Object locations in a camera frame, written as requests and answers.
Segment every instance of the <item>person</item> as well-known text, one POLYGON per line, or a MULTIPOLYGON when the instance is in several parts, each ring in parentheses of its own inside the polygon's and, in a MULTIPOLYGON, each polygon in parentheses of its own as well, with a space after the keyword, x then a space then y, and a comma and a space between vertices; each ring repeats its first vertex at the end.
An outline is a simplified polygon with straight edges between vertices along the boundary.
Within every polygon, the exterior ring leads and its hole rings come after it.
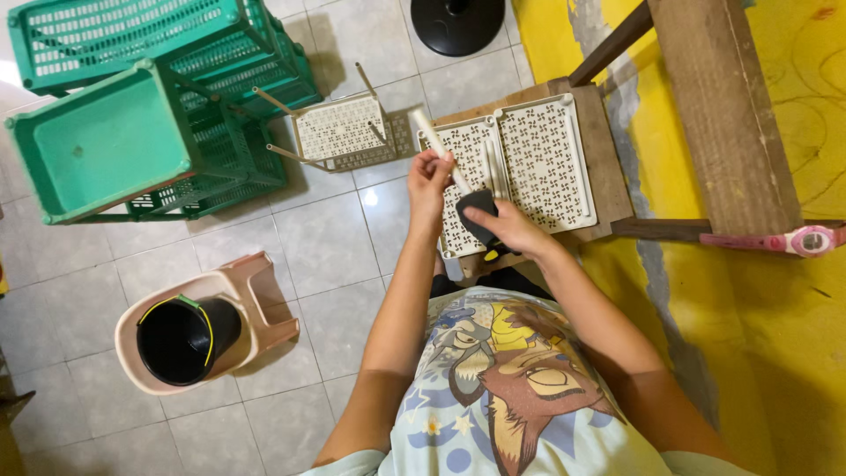
POLYGON ((749 475, 644 335, 510 202, 465 215, 537 263, 555 301, 513 270, 469 289, 437 273, 452 167, 451 153, 414 158, 408 237, 304 475, 749 475))

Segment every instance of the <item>yellow wall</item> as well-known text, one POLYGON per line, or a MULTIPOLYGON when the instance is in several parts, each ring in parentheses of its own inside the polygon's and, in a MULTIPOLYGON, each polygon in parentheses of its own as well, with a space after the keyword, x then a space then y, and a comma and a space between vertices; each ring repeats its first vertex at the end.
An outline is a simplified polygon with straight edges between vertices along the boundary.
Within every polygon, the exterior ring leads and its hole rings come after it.
MULTIPOLYGON (((582 60, 569 12, 600 8, 613 28, 639 2, 514 0, 536 81, 566 75, 582 60)), ((746 9, 806 218, 846 217, 842 7, 758 0, 746 9)), ((704 217, 655 32, 628 54, 638 102, 626 132, 639 158, 640 191, 657 218, 704 217)), ((669 362, 635 244, 609 238, 583 246, 582 259, 669 362)), ((681 243, 660 248, 669 311, 705 357, 722 437, 739 459, 764 475, 846 473, 846 251, 799 260, 681 243)))

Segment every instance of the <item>hand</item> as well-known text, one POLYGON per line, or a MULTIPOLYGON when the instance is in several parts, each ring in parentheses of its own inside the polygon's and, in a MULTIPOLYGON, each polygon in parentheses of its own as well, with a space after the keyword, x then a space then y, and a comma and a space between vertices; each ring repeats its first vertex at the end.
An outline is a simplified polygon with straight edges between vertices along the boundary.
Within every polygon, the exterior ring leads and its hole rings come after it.
POLYGON ((537 258, 549 246, 558 244, 513 203, 507 200, 494 200, 494 203, 497 204, 499 217, 476 207, 465 208, 464 216, 471 222, 490 230, 509 248, 525 254, 533 261, 537 261, 537 258))
POLYGON ((409 171, 411 220, 409 235, 435 240, 443 230, 443 191, 450 186, 455 165, 453 153, 443 159, 429 149, 417 154, 409 171))

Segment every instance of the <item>t-shirt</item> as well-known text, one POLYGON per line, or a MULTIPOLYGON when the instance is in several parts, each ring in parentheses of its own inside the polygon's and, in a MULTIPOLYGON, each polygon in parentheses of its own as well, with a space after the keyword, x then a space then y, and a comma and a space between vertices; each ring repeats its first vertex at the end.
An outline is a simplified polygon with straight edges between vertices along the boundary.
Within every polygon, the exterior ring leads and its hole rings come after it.
POLYGON ((555 302, 476 286, 431 299, 428 318, 391 451, 358 451, 304 476, 751 474, 705 455, 659 454, 555 302))

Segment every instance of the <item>yellow painted floor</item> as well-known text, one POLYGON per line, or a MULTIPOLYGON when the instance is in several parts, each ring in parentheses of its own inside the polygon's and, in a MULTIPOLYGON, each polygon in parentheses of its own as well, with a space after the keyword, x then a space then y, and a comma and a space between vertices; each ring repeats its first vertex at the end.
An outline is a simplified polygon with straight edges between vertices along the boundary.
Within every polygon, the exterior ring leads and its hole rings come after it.
MULTIPOLYGON (((572 72, 639 2, 514 0, 536 81, 572 72)), ((846 217, 843 6, 746 9, 806 218, 846 217)), ((595 81, 638 215, 704 217, 655 31, 610 70, 595 81)), ((580 251, 748 469, 846 473, 844 249, 797 260, 610 238, 580 251)))

